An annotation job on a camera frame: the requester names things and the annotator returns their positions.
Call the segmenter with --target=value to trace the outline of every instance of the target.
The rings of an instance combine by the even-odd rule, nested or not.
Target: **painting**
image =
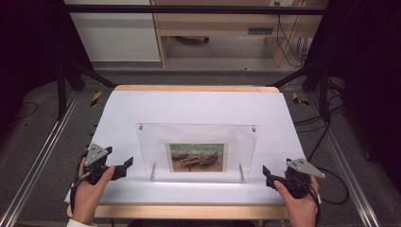
[[[171,172],[224,172],[228,144],[166,144]]]

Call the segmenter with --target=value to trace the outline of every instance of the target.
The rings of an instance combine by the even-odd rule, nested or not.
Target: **white cabinet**
[[[64,0],[65,4],[149,5],[147,0]],[[71,13],[91,61],[160,61],[151,14]]]

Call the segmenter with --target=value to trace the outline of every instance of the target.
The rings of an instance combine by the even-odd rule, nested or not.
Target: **clear acrylic stand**
[[[137,123],[135,127],[152,182],[247,182],[258,126]]]

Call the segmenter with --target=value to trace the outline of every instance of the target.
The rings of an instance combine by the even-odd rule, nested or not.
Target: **black curtain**
[[[330,0],[329,7],[351,9],[355,2]],[[319,54],[349,12],[329,51]],[[306,64],[324,56],[329,76],[344,80],[344,103],[367,153],[401,192],[400,14],[399,0],[361,0],[352,11],[323,16]],[[306,83],[318,77],[308,75]]]
[[[57,79],[61,61],[93,70],[70,14],[40,7],[49,3],[64,5],[62,0],[0,1],[0,135],[27,92]],[[78,72],[66,72],[67,79],[83,86]]]

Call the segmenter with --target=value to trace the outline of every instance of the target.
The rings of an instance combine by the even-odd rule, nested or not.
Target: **white table surface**
[[[259,125],[249,180],[150,182],[135,123]],[[287,158],[305,158],[281,93],[114,91],[92,143],[113,147],[108,166],[121,165],[133,156],[127,177],[107,185],[100,202],[103,204],[282,205],[278,192],[266,187],[262,166],[284,176]]]

